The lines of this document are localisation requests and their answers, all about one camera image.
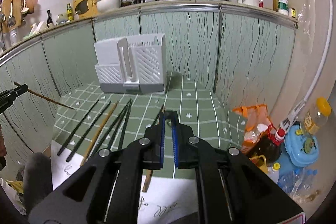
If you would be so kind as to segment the brown wooden chopstick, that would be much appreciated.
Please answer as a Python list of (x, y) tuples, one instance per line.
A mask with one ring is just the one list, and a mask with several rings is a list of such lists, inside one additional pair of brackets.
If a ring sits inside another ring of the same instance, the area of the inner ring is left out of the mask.
[[(22, 86), (21, 84), (19, 84), (19, 83), (17, 83), (17, 82), (14, 82), (13, 84), (14, 84), (15, 86), (17, 86), (17, 87), (21, 87), (21, 86)], [(75, 108), (73, 108), (73, 107), (70, 107), (70, 106), (65, 105), (65, 104), (63, 104), (63, 103), (61, 103), (61, 102), (55, 101), (55, 100), (53, 100), (53, 99), (51, 99), (51, 98), (48, 98), (48, 97), (46, 97), (46, 96), (44, 96), (44, 95), (42, 95), (42, 94), (39, 94), (39, 93), (37, 93), (37, 92), (35, 92), (35, 91), (29, 89), (29, 88), (27, 89), (27, 91), (28, 91), (30, 94), (32, 94), (32, 95), (34, 95), (34, 96), (36, 96), (36, 97), (39, 97), (39, 98), (41, 98), (41, 99), (43, 99), (43, 100), (45, 100), (45, 101), (51, 102), (51, 103), (56, 104), (56, 105), (58, 105), (58, 106), (66, 107), (66, 108), (71, 109), (71, 110), (75, 110)]]

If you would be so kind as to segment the dark green chopstick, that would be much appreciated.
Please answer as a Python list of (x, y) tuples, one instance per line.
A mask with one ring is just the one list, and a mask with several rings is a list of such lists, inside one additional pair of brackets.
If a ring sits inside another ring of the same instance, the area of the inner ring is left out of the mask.
[(93, 122), (90, 124), (90, 126), (86, 129), (86, 131), (84, 132), (84, 134), (81, 136), (80, 140), (76, 143), (75, 147), (73, 148), (73, 150), (71, 151), (71, 153), (69, 154), (69, 156), (66, 158), (66, 162), (71, 161), (71, 159), (73, 158), (74, 154), (77, 152), (77, 150), (79, 149), (79, 147), (81, 146), (82, 142), (85, 140), (85, 138), (87, 137), (88, 133), (90, 132), (90, 130), (94, 127), (94, 125), (96, 124), (96, 122), (100, 119), (100, 117), (104, 114), (104, 111), (110, 106), (112, 102), (109, 101), (106, 106), (96, 115), (95, 119), (93, 120)]
[(122, 120), (122, 118), (124, 117), (128, 107), (130, 106), (130, 104), (132, 103), (132, 99), (130, 99), (127, 104), (125, 105), (125, 107), (121, 110), (121, 112), (118, 114), (118, 116), (114, 119), (114, 121), (112, 122), (112, 124), (108, 127), (108, 129), (106, 130), (106, 132), (102, 135), (102, 137), (99, 139), (98, 143), (95, 145), (91, 156), (93, 156), (98, 149), (100, 148), (100, 146), (104, 143), (106, 137), (109, 135), (109, 133), (112, 131), (112, 129), (115, 127), (115, 125), (120, 122)]
[(109, 143), (106, 147), (108, 150), (111, 150), (114, 145), (118, 145), (117, 146), (118, 151), (122, 149), (123, 141), (124, 141), (125, 133), (126, 133), (126, 128), (127, 128), (127, 124), (128, 124), (129, 116), (131, 112), (131, 106), (132, 106), (132, 103), (128, 107), (122, 120), (118, 122), (113, 128), (114, 132), (112, 133), (112, 136), (109, 139)]
[(63, 151), (65, 150), (65, 148), (68, 146), (69, 142), (71, 141), (72, 137), (74, 136), (74, 134), (76, 133), (76, 131), (79, 129), (79, 127), (81, 126), (81, 124), (84, 122), (85, 118), (88, 116), (88, 114), (92, 111), (92, 109), (98, 104), (99, 100), (96, 100), (94, 102), (94, 104), (89, 108), (89, 110), (86, 111), (86, 113), (84, 114), (84, 116), (81, 118), (81, 120), (79, 121), (79, 123), (75, 126), (75, 128), (71, 131), (70, 135), (67, 137), (67, 139), (65, 140), (65, 142), (62, 144), (60, 150), (57, 152), (57, 155), (60, 156)]

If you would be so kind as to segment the green checked table mat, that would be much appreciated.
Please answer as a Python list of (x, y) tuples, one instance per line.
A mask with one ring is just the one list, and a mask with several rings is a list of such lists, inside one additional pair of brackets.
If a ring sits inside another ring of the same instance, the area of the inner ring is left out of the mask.
[[(189, 125), (195, 136), (205, 139), (214, 148), (223, 150), (229, 147), (241, 148), (245, 118), (222, 106), (216, 95), (210, 90), (179, 73), (169, 73), (167, 87), (168, 91), (165, 94), (105, 94), (97, 83), (92, 82), (62, 96), (61, 102), (75, 108), (75, 110), (65, 107), (59, 107), (57, 110), (51, 143), (54, 184), (61, 184), (79, 168), (93, 136), (117, 101), (119, 101), (119, 104), (104, 126), (100, 136), (102, 137), (127, 102), (132, 99), (131, 112), (123, 141), (124, 147), (143, 137), (146, 128), (154, 122), (161, 106), (165, 106), (167, 110), (177, 111), (179, 121)], [(62, 144), (96, 100), (99, 100), (98, 104), (85, 118), (63, 153), (58, 156), (57, 152)], [(112, 102), (110, 106), (90, 130), (71, 161), (66, 162), (66, 158), (76, 143), (109, 101)]]

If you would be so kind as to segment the orange plastic bag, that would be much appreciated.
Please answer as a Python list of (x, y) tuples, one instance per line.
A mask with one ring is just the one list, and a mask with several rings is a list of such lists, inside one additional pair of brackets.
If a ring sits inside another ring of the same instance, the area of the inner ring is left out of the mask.
[(268, 117), (268, 107), (265, 104), (240, 106), (232, 111), (246, 119), (243, 124), (244, 135), (241, 151), (247, 154), (259, 142), (272, 123)]

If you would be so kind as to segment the white plastic utensil holder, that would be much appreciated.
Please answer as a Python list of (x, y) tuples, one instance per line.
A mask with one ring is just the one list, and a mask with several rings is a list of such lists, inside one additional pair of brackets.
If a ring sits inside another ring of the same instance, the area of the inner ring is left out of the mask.
[(94, 66), (104, 93), (165, 94), (165, 34), (143, 34), (100, 40), (94, 44)]

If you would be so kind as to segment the dark sauce bottle red cap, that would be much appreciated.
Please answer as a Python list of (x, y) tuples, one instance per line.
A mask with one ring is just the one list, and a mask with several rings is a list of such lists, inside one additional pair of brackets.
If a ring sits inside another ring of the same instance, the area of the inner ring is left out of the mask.
[(263, 155), (268, 164), (278, 160), (281, 155), (281, 145), (285, 139), (286, 131), (282, 128), (275, 133), (264, 135), (251, 151), (251, 156)]

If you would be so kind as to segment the dark wine bottle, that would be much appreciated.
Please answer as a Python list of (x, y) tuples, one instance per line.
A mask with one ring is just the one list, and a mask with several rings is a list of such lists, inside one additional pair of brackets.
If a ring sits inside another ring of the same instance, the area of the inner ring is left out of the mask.
[(53, 20), (52, 20), (52, 15), (50, 10), (47, 10), (47, 27), (51, 28), (54, 26)]

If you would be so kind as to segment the green glass bottle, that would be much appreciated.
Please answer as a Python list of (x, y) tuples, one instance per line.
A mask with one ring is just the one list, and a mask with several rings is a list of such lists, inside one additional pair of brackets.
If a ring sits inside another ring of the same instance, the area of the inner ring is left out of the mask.
[(69, 21), (74, 20), (74, 14), (73, 14), (72, 7), (71, 7), (70, 3), (67, 4), (67, 17), (68, 17)]

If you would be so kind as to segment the blue plastic container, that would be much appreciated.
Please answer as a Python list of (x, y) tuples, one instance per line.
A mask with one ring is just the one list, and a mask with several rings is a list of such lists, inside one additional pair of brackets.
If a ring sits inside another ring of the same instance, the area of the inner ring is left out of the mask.
[(291, 126), (281, 145), (281, 155), (277, 160), (281, 165), (279, 170), (280, 177), (291, 173), (295, 169), (314, 164), (319, 157), (317, 138), (314, 136), (312, 138), (313, 144), (307, 144), (305, 147), (305, 143), (309, 138), (305, 135), (297, 135), (297, 130), (300, 130), (298, 123)]

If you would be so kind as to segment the clear plastic water bottle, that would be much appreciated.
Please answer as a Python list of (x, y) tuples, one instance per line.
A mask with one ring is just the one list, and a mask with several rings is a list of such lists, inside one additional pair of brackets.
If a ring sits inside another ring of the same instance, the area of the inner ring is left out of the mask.
[(315, 176), (318, 174), (317, 169), (295, 169), (284, 176), (281, 176), (277, 185), (288, 195), (307, 192), (313, 185)]

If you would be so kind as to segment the yellow microwave oven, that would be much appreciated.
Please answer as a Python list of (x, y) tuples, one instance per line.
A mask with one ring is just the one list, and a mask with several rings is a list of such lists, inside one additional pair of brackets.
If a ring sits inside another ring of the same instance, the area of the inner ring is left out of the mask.
[(99, 14), (96, 2), (97, 0), (74, 0), (74, 13), (79, 19), (95, 17)]

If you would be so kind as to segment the yellow lid oil bottle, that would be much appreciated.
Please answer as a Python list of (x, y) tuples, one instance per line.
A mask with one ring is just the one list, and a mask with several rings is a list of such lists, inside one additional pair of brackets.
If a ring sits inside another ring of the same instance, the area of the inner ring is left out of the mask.
[(332, 108), (327, 99), (317, 98), (300, 123), (302, 133), (306, 136), (315, 135), (326, 124), (331, 112)]

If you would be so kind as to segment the white ceramic bowl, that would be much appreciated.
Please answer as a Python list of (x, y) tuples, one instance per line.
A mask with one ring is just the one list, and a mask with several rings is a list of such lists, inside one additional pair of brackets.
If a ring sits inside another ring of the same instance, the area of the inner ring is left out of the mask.
[(97, 0), (96, 7), (100, 13), (110, 12), (121, 7), (121, 0)]

